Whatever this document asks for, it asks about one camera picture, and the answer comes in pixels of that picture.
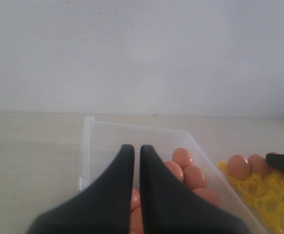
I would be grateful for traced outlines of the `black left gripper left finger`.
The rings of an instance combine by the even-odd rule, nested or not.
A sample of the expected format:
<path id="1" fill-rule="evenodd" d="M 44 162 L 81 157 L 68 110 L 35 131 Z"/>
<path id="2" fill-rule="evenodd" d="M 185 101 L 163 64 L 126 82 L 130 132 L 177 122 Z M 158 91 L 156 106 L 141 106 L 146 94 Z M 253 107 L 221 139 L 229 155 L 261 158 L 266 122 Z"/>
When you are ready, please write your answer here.
<path id="1" fill-rule="evenodd" d="M 134 147 L 123 144 L 108 168 L 77 196 L 39 215 L 29 234 L 127 234 Z"/>

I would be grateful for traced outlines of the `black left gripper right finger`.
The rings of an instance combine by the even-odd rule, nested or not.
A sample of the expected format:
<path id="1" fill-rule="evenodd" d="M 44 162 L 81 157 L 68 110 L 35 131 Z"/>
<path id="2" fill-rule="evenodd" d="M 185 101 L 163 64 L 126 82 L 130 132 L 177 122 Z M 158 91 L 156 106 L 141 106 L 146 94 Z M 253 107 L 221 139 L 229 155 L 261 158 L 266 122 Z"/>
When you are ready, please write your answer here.
<path id="1" fill-rule="evenodd" d="M 144 233 L 250 233 L 241 219 L 205 201 L 177 180 L 151 145 L 141 147 L 139 176 Z"/>

